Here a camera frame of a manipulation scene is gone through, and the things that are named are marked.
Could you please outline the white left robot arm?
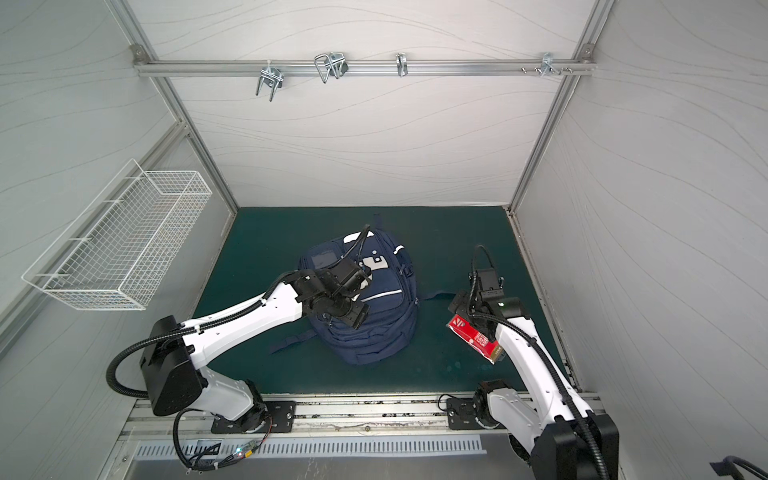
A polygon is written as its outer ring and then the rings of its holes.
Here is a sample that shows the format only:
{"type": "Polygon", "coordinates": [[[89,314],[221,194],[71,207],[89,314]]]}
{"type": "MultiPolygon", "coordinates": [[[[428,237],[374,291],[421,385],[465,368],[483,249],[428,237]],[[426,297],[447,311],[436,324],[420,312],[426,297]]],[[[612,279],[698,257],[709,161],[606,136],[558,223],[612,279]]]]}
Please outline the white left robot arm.
{"type": "Polygon", "coordinates": [[[370,310],[359,295],[371,284],[372,273],[358,258],[369,231],[363,227],[331,264],[285,272],[248,301],[182,323],[172,317],[159,321],[158,334],[113,358],[106,370],[108,386],[121,395],[150,400],[157,416],[193,409],[230,422],[235,431],[259,429],[268,409],[255,386],[219,374],[209,363],[261,333],[311,314],[359,328],[370,310]]]}

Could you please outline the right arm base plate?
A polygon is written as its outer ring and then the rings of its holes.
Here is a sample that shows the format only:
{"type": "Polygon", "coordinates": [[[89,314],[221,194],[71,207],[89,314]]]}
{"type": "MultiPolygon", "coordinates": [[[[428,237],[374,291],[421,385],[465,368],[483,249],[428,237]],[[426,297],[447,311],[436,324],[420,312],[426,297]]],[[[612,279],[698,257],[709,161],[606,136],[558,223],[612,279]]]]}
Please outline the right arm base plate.
{"type": "Polygon", "coordinates": [[[499,423],[484,423],[476,414],[471,399],[446,396],[440,401],[440,408],[446,413],[448,428],[454,431],[496,430],[499,423]]]}

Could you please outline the red box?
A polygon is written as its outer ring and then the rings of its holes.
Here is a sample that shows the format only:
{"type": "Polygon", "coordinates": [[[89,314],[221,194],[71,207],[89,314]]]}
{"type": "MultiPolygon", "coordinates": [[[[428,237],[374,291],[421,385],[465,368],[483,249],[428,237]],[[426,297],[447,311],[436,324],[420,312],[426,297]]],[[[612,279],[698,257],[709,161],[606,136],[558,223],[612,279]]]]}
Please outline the red box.
{"type": "Polygon", "coordinates": [[[489,340],[460,315],[454,314],[447,327],[491,364],[504,358],[505,352],[498,341],[489,340]]]}

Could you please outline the aluminium top cross rail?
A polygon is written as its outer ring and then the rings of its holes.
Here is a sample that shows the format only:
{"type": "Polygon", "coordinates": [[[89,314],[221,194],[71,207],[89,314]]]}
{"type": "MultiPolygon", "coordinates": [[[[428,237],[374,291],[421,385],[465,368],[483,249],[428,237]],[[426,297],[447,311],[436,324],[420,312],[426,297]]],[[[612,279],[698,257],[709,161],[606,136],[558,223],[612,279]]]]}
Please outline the aluminium top cross rail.
{"type": "MultiPolygon", "coordinates": [[[[521,67],[538,66],[541,58],[534,59],[481,59],[481,60],[416,60],[408,61],[410,77],[495,77],[495,76],[534,76],[521,73],[521,67]]],[[[267,60],[256,61],[154,61],[146,64],[136,63],[134,69],[141,77],[226,77],[257,78],[267,65],[267,60]]],[[[270,61],[281,70],[284,78],[318,78],[313,60],[270,61]]],[[[392,77],[397,75],[395,57],[384,60],[347,60],[349,78],[392,77]]],[[[590,75],[597,64],[587,61],[555,59],[558,66],[568,65],[573,73],[567,76],[590,75]]]]}

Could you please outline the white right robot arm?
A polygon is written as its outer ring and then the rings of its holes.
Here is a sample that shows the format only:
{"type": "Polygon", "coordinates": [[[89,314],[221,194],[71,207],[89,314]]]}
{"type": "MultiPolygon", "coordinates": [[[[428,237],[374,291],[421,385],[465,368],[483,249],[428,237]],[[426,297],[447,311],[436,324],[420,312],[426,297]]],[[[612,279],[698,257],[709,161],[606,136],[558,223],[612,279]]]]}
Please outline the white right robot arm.
{"type": "Polygon", "coordinates": [[[537,479],[618,478],[620,434],[611,417],[597,413],[561,372],[492,261],[472,259],[468,279],[449,306],[449,330],[490,363],[509,358],[526,387],[520,394],[503,380],[480,383],[475,423],[504,428],[537,479]]]}

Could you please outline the navy blue student backpack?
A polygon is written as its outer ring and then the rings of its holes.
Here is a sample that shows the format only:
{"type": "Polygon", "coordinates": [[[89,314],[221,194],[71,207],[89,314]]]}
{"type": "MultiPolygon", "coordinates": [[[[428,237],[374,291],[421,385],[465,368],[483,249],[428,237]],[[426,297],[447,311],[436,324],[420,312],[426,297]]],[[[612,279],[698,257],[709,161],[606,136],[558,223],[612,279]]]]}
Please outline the navy blue student backpack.
{"type": "Polygon", "coordinates": [[[365,264],[372,283],[358,299],[369,307],[368,315],[358,328],[345,324],[327,313],[307,317],[311,328],[289,336],[270,347],[272,354],[313,338],[319,338],[345,363],[362,366],[389,358],[411,342],[417,326],[421,303],[454,297],[454,291],[437,290],[420,293],[409,252],[396,237],[382,228],[379,215],[360,253],[353,258],[365,264]]]}

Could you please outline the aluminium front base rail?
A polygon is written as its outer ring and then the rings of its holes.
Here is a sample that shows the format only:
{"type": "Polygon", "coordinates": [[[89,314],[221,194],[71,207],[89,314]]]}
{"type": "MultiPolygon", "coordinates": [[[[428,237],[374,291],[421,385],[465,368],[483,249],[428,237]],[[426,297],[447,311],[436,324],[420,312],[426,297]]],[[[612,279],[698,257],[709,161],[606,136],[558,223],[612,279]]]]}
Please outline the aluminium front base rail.
{"type": "MultiPolygon", "coordinates": [[[[396,435],[457,433],[448,427],[447,395],[439,392],[401,394],[267,394],[267,401],[292,401],[292,430],[283,436],[396,435]]],[[[149,402],[137,400],[119,439],[162,439],[171,435],[174,415],[157,417],[149,402]]],[[[213,438],[215,417],[206,412],[184,414],[180,438],[213,438]]]]}

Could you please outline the metal clamp hook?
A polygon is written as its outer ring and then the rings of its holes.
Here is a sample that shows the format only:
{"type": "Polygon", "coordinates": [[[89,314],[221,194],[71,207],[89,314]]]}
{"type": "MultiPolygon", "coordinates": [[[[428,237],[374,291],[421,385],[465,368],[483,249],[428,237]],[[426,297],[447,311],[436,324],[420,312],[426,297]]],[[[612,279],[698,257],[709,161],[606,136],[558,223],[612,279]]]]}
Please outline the metal clamp hook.
{"type": "Polygon", "coordinates": [[[531,68],[521,67],[520,71],[524,75],[537,75],[539,77],[567,76],[573,73],[573,70],[568,65],[556,65],[551,53],[545,53],[538,66],[531,68]]]}
{"type": "Polygon", "coordinates": [[[313,64],[323,84],[330,78],[340,79],[349,71],[347,59],[340,52],[321,53],[314,58],[313,64]]]}
{"type": "Polygon", "coordinates": [[[255,95],[259,96],[262,92],[269,93],[269,101],[272,102],[279,89],[283,87],[284,76],[280,69],[274,67],[270,61],[261,69],[258,77],[255,95]]]}
{"type": "Polygon", "coordinates": [[[400,78],[408,75],[408,61],[404,53],[397,53],[395,57],[397,75],[400,78]]]}

